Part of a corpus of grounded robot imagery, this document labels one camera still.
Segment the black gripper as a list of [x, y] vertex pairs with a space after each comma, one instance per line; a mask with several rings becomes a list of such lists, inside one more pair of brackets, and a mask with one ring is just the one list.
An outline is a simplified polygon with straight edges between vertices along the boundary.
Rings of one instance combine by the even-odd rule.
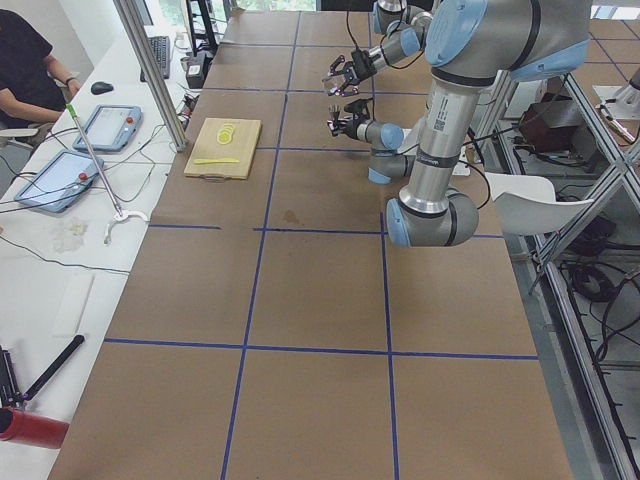
[[362, 123], [360, 118], [342, 116], [339, 112], [331, 112], [327, 121], [333, 137], [346, 135], [351, 139], [359, 139], [358, 129]]
[[329, 78], [344, 77], [342, 79], [340, 95], [336, 97], [351, 97], [359, 94], [359, 85], [364, 80], [374, 76], [374, 63], [371, 59], [371, 65], [368, 68], [360, 68], [358, 64], [347, 60], [344, 55], [339, 55], [329, 66], [327, 73]]

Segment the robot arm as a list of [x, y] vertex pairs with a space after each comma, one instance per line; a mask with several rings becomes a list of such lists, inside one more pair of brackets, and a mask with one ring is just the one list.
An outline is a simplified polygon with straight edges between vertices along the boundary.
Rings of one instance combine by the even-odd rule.
[[329, 96], [349, 97], [359, 93], [359, 85], [387, 67], [397, 64], [426, 48], [427, 33], [433, 13], [408, 1], [374, 1], [374, 31], [382, 36], [380, 43], [361, 48], [355, 38], [354, 49], [347, 59], [339, 55], [322, 79]]
[[415, 53], [431, 67], [429, 106], [417, 123], [407, 185], [387, 203], [391, 241], [404, 247], [468, 240], [479, 215], [449, 182], [482, 89], [500, 71], [515, 82], [566, 74], [587, 57], [589, 1], [445, 1], [435, 11], [405, 1], [377, 1], [372, 13], [382, 43], [338, 57], [324, 78], [329, 95], [350, 96], [363, 80]]

